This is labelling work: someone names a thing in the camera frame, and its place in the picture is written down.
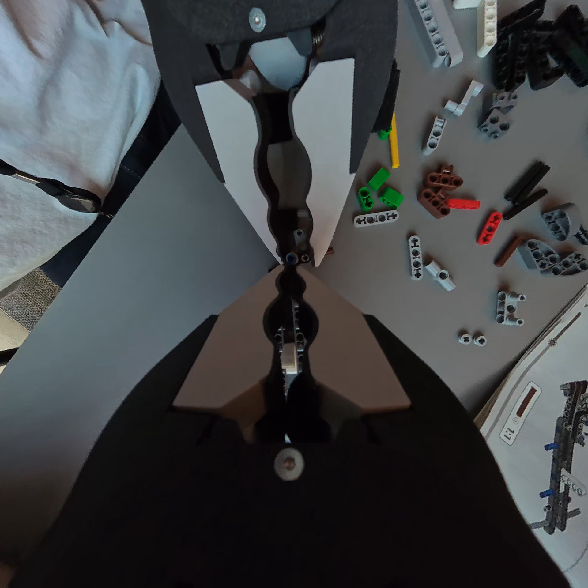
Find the brown lego axle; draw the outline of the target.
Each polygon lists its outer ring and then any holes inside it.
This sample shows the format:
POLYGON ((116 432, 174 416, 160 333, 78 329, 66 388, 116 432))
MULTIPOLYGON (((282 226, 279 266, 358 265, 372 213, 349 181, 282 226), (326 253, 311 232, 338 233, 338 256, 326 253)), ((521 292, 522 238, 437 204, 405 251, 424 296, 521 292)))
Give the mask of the brown lego axle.
POLYGON ((525 236, 514 236, 507 244, 501 249, 500 253, 494 260, 494 266, 496 268, 503 268, 505 264, 512 258, 518 248, 524 245, 528 241, 525 236))

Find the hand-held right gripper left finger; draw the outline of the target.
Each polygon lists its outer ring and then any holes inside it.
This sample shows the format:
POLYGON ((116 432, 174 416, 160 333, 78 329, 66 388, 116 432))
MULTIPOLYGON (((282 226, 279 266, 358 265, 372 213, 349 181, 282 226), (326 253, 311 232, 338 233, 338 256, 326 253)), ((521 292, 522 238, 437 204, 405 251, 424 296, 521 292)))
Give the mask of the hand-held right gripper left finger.
POLYGON ((263 317, 277 297, 282 269, 273 269, 218 315, 173 401, 176 409, 234 420, 247 442, 254 441, 254 426, 265 413, 263 385, 274 346, 263 317))

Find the short light grey liftarm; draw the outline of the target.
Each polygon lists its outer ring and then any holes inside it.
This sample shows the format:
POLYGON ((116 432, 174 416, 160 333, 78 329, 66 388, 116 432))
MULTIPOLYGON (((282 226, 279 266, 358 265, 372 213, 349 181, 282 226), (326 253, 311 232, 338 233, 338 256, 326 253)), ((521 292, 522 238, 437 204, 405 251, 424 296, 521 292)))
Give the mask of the short light grey liftarm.
POLYGON ((437 150, 440 140, 442 138, 443 132, 446 126, 446 118, 436 116, 435 120, 432 124, 430 129, 429 135, 426 138, 424 143, 422 154, 424 156, 431 155, 434 151, 437 150))

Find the pile of dark lego beams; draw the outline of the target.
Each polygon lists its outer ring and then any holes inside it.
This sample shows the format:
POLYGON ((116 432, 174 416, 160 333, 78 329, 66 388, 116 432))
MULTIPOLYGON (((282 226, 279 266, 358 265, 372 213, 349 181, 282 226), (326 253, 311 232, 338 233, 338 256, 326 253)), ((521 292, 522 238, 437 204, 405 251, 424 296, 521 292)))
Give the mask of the pile of dark lego beams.
POLYGON ((546 1, 530 1, 497 23, 492 50, 496 90, 513 92, 525 81, 533 91, 563 76, 578 88, 587 86, 587 15, 567 6, 555 19, 543 19, 546 1))

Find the red thin liftarm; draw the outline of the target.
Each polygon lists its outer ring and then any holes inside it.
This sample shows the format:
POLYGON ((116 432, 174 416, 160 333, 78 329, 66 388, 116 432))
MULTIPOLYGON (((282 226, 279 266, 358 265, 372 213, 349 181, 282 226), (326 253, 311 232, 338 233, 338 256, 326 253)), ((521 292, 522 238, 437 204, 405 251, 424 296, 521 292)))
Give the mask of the red thin liftarm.
POLYGON ((496 235, 496 231, 500 226, 501 222, 503 221, 503 215, 499 211, 494 211, 489 214, 489 216, 484 221, 481 230, 476 238, 476 243, 480 246, 489 245, 494 236, 496 235))

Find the black lego beam assembly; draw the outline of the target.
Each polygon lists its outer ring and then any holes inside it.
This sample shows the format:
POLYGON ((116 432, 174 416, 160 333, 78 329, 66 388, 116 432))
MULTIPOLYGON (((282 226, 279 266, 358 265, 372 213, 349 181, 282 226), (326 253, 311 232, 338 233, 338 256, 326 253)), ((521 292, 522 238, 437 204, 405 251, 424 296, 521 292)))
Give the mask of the black lego beam assembly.
POLYGON ((283 262, 276 279, 277 326, 272 328, 277 343, 283 378, 283 396, 307 368, 307 350, 316 335, 318 319, 305 299, 307 284, 302 269, 314 261, 310 243, 313 222, 307 207, 283 209, 278 213, 278 253, 283 262))

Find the white lego beam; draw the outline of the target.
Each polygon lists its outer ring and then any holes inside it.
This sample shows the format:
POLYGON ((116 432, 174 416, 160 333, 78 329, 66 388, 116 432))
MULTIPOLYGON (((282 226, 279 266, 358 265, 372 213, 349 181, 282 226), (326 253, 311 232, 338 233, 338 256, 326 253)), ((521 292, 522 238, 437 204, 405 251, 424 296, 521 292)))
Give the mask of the white lego beam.
POLYGON ((497 1, 480 1, 476 15, 476 54, 484 58, 497 42, 497 1))

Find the dark grey lego connector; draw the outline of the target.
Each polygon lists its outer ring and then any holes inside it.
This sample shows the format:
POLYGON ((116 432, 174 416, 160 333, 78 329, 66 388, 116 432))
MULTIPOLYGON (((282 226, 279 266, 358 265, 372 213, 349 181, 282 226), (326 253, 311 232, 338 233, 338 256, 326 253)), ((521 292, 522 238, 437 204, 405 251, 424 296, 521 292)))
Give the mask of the dark grey lego connector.
POLYGON ((518 105, 518 91, 495 92, 484 100, 483 115, 477 129, 481 136, 495 141, 505 136, 511 128, 510 114, 518 105))

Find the dark grey curved panel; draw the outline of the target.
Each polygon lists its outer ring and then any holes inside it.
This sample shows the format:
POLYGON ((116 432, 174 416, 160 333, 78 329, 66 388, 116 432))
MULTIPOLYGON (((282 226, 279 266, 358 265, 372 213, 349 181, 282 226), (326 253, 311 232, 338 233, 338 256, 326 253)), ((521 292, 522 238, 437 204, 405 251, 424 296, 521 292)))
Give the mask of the dark grey curved panel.
POLYGON ((574 276, 587 272, 587 258, 580 252, 572 252, 547 270, 556 277, 574 276))
POLYGON ((573 237, 580 224, 577 205, 571 202, 542 212, 541 219, 554 239, 559 242, 573 237))
POLYGON ((518 246, 518 253, 528 269, 539 272, 549 272, 561 261, 552 247, 538 239, 523 240, 518 246))

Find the long light grey lego beam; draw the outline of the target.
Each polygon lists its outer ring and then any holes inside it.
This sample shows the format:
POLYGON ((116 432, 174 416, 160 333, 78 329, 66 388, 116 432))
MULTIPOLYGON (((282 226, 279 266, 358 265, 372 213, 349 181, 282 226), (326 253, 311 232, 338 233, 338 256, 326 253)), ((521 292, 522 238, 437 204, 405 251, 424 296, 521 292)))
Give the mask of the long light grey lego beam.
POLYGON ((463 51, 444 1, 408 1, 416 30, 433 68, 453 68, 463 51))

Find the light grey bent lego piece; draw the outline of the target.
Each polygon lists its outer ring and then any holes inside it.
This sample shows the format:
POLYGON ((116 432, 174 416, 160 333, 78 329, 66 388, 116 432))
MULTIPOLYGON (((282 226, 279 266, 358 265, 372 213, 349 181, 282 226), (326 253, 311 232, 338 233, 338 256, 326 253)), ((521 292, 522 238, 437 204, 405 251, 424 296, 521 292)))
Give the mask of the light grey bent lego piece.
POLYGON ((444 110, 454 115, 455 117, 460 117, 464 113, 470 101, 480 94, 483 87, 484 84, 481 82, 472 80, 468 85, 464 96, 461 98, 461 101, 455 102, 453 100, 448 100, 444 106, 444 110))

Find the light grey tube connector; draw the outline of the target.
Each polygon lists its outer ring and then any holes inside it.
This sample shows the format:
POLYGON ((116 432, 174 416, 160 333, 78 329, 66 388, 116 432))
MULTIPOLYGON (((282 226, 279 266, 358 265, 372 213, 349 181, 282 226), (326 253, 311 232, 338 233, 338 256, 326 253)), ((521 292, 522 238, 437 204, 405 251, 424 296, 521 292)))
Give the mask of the light grey tube connector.
POLYGON ((445 291, 450 292, 455 289, 456 285, 453 282, 449 272, 446 269, 440 267, 437 262, 430 261, 428 264, 424 265, 424 269, 430 274, 436 283, 441 285, 445 291))

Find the light grey connector with pins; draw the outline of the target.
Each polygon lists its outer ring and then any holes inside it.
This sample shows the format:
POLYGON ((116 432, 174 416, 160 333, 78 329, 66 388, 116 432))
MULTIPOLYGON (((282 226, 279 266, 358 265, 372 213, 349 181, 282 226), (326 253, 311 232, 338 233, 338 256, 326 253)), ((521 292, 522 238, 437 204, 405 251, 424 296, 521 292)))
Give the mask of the light grey connector with pins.
POLYGON ((522 326, 525 321, 517 316, 518 306, 527 296, 514 291, 501 290, 496 298, 496 322, 504 326, 522 326))

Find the brown lego connector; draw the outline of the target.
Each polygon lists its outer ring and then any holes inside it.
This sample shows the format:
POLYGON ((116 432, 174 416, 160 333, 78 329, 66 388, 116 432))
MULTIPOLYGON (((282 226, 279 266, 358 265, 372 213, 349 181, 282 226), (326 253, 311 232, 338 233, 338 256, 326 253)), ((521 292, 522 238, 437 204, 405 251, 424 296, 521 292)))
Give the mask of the brown lego connector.
POLYGON ((463 178, 454 173, 453 165, 442 165, 438 171, 426 176, 424 186, 449 193, 463 186, 463 178))
POLYGON ((450 214, 448 200, 449 193, 441 188, 425 187, 417 196, 417 202, 435 219, 441 219, 450 214))

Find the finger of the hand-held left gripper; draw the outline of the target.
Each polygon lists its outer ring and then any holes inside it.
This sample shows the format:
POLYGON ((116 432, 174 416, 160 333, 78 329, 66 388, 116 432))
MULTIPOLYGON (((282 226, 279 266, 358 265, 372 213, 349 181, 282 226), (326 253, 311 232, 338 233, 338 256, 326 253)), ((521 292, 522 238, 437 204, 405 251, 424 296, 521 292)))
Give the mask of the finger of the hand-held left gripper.
POLYGON ((310 245, 318 267, 348 198, 355 173, 350 172, 355 60, 318 63, 291 106, 293 130, 311 166, 306 195, 313 229, 310 245))
POLYGON ((256 92, 240 79, 195 86, 202 113, 223 176, 231 194, 262 242, 281 262, 268 224, 269 204, 255 175, 254 155, 259 142, 256 92))

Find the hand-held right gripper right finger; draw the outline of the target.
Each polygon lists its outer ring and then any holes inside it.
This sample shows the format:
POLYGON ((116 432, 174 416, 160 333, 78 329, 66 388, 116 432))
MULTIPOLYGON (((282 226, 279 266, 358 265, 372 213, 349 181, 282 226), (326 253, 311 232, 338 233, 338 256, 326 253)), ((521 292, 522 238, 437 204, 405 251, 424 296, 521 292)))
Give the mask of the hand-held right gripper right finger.
POLYGON ((298 271, 304 301, 318 318, 308 349, 311 374, 329 424, 404 410, 411 402, 362 312, 309 271, 298 271))

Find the open lego instruction booklet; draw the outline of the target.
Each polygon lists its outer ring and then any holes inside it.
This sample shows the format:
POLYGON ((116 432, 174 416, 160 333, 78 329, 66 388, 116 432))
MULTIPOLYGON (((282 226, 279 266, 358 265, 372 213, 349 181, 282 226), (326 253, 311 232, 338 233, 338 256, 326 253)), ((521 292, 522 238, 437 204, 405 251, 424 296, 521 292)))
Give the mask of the open lego instruction booklet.
POLYGON ((521 355, 481 434, 533 536, 587 587, 587 286, 521 355))

